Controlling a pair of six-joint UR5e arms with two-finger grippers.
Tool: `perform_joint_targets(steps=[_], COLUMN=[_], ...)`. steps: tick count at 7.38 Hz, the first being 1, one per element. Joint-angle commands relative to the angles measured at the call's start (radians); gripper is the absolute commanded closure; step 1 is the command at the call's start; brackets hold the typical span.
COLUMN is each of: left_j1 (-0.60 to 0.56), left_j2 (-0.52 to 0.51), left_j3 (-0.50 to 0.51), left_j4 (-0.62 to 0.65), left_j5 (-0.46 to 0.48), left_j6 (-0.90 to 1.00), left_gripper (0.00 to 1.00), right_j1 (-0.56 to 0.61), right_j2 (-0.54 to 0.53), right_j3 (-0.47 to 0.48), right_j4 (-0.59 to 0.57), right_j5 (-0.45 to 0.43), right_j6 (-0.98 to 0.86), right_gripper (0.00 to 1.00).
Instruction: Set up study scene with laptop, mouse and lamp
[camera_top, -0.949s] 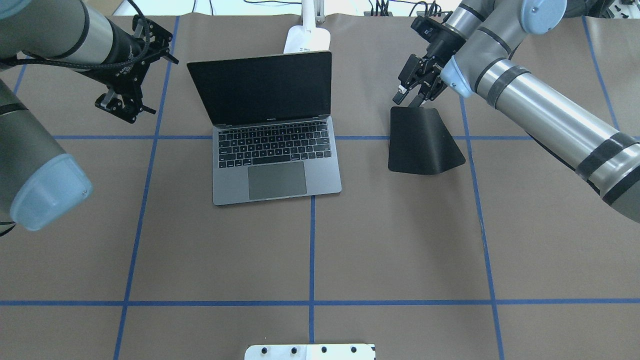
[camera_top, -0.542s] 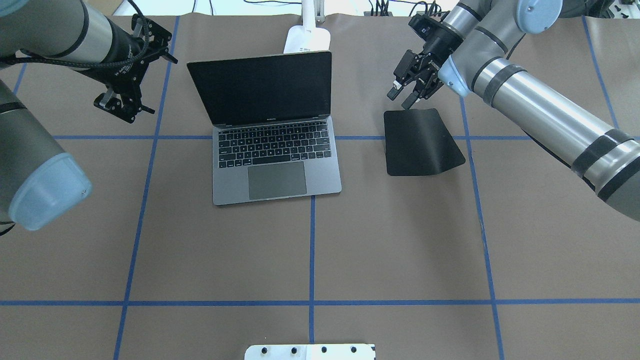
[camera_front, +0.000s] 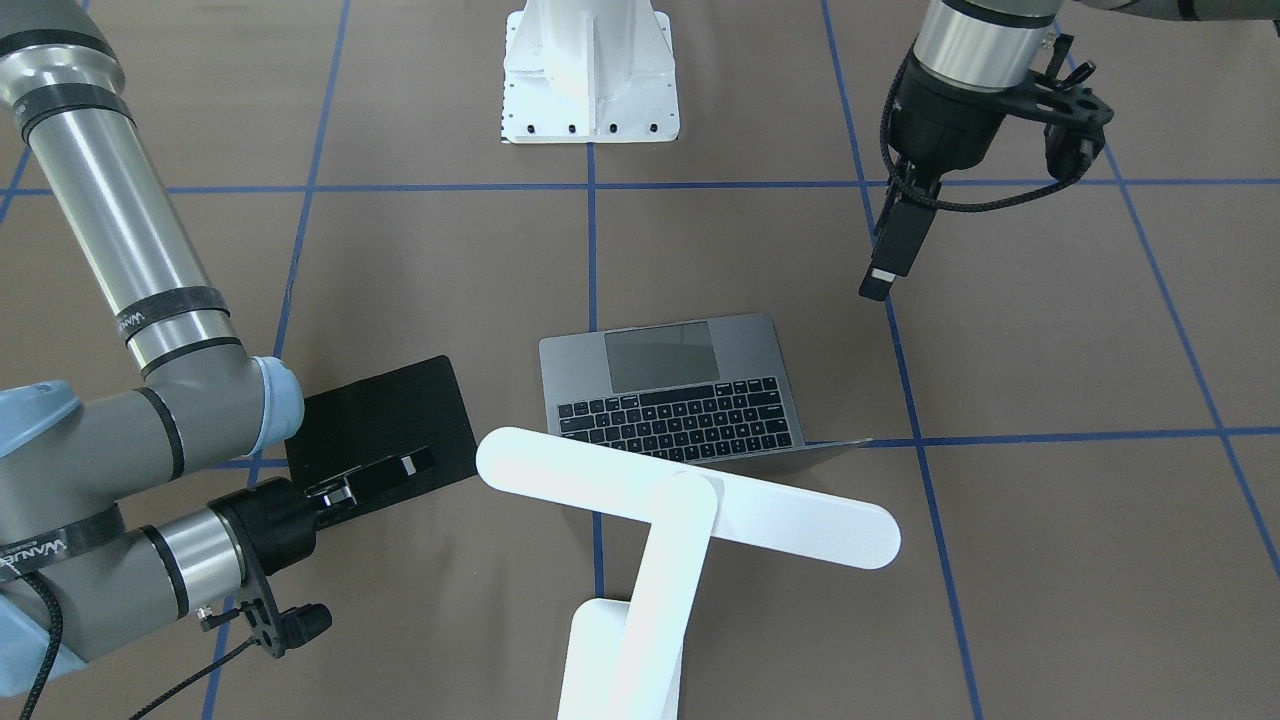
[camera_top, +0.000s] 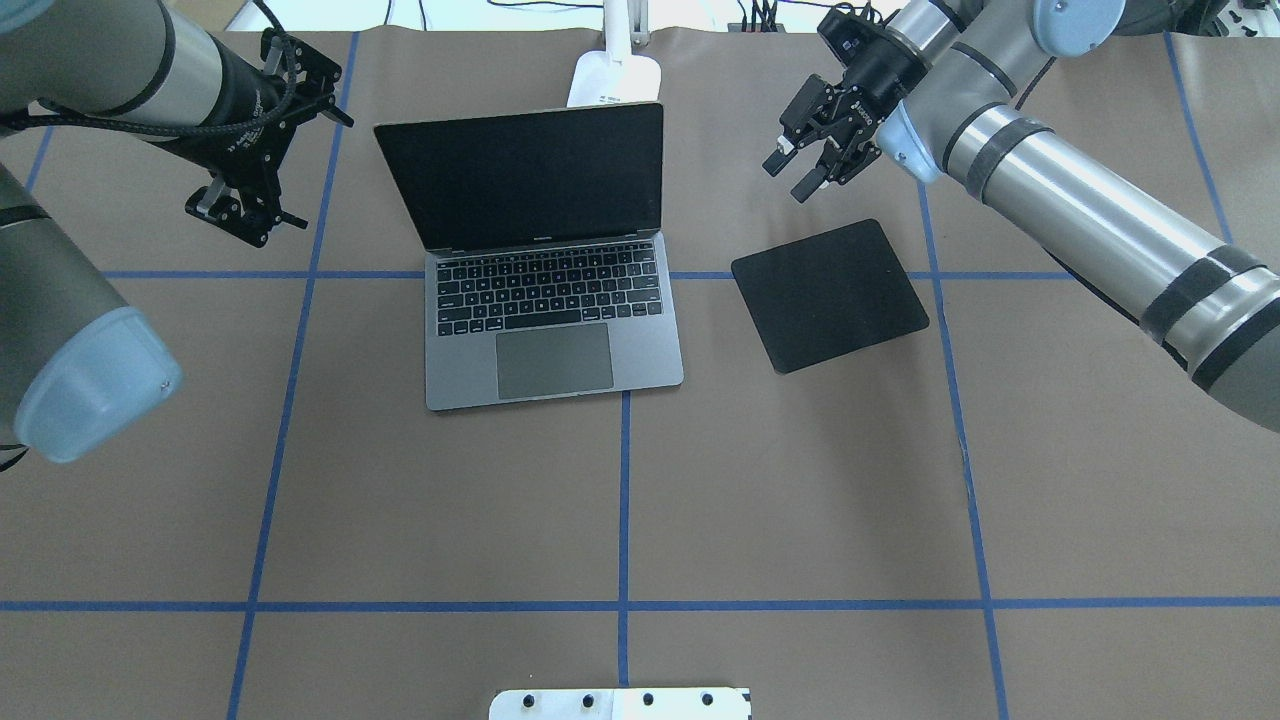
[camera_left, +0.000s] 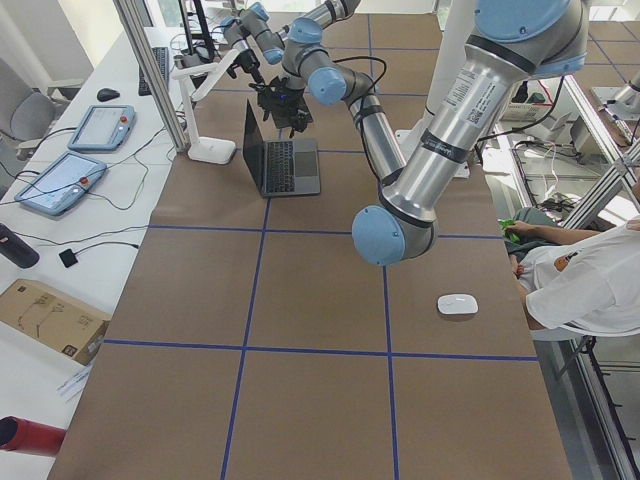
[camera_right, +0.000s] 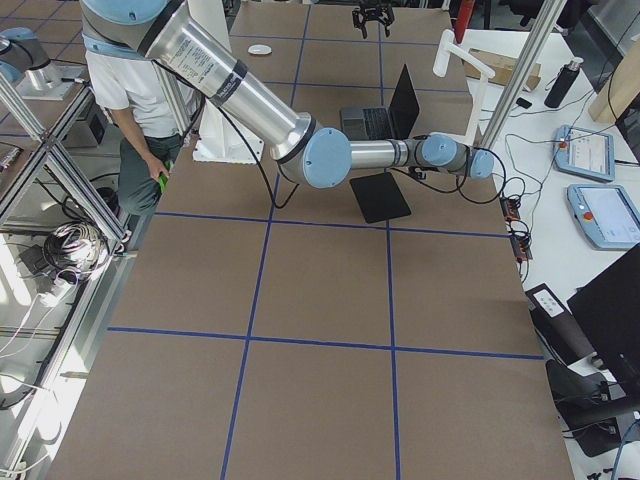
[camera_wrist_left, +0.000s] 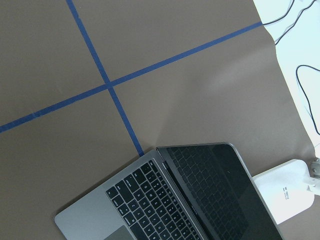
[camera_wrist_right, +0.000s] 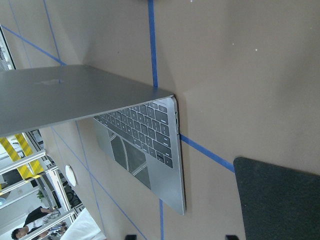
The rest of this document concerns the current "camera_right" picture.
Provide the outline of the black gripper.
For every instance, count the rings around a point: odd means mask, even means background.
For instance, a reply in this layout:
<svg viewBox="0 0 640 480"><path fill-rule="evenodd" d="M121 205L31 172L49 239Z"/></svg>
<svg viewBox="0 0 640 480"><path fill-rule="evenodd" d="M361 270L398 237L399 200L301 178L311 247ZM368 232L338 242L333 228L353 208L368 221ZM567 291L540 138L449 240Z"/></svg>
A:
<svg viewBox="0 0 640 480"><path fill-rule="evenodd" d="M364 40L368 39L366 23L376 21L383 25L385 37L391 33L391 25L395 21L393 5L390 1L362 0L352 10L352 21L355 28L359 28Z"/></svg>

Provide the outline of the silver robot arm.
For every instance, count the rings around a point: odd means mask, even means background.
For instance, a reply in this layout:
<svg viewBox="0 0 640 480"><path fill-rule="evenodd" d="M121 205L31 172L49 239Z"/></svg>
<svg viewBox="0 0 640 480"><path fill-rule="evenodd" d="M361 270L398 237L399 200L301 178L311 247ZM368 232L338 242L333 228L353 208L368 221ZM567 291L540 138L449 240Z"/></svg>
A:
<svg viewBox="0 0 640 480"><path fill-rule="evenodd" d="M297 113L261 83L190 14L184 1L84 1L89 47L109 44L159 62L268 146L281 174L317 189L340 184L353 169L420 167L484 179L494 155L445 134L424 140L351 141Z"/></svg>

